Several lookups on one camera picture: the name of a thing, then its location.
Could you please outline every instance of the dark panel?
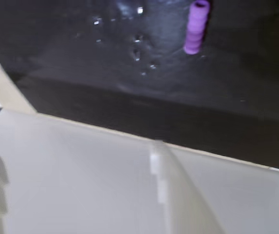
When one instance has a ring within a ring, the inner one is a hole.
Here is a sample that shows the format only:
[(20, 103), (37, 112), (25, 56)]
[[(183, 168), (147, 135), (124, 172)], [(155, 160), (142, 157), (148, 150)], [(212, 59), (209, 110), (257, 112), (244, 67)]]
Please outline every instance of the dark panel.
[(279, 1), (213, 1), (188, 56), (191, 2), (0, 0), (0, 62), (40, 112), (279, 167)]
[(37, 78), (19, 86), (40, 112), (279, 168), (276, 121)]

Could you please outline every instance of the purple tube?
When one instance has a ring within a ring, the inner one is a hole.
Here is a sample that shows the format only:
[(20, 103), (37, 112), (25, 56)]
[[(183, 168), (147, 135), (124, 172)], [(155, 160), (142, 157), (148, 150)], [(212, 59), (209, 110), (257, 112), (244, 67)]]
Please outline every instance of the purple tube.
[(194, 55), (200, 51), (210, 4), (207, 0), (195, 0), (190, 6), (184, 51)]

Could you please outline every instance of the purple cylinder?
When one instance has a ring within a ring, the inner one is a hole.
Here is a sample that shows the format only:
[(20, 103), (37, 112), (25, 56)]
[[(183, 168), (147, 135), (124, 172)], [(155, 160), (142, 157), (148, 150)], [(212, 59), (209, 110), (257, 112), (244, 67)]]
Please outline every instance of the purple cylinder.
[(207, 0), (195, 0), (190, 6), (184, 51), (194, 55), (200, 51), (210, 4)]

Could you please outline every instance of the white plastic part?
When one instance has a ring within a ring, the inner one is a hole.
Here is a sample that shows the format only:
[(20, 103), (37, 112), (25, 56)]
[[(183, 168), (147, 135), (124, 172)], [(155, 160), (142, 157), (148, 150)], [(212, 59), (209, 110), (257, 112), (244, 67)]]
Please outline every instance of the white plastic part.
[(165, 207), (167, 234), (224, 234), (220, 224), (176, 156), (162, 142), (151, 149), (159, 202)]
[[(279, 172), (151, 144), (2, 110), (0, 156), (10, 178), (3, 234), (166, 234), (193, 228), (188, 215), (200, 222), (192, 234), (279, 233)], [(162, 168), (150, 166), (153, 155)]]

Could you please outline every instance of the white plastic panel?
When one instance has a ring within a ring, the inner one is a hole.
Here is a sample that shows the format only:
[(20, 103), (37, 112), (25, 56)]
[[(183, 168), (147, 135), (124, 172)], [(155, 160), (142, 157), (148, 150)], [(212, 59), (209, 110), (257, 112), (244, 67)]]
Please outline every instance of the white plastic panel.
[[(147, 139), (2, 110), (0, 156), (10, 180), (4, 234), (166, 233), (150, 146)], [(279, 172), (170, 149), (196, 190), (191, 199), (206, 204), (226, 234), (279, 233)]]

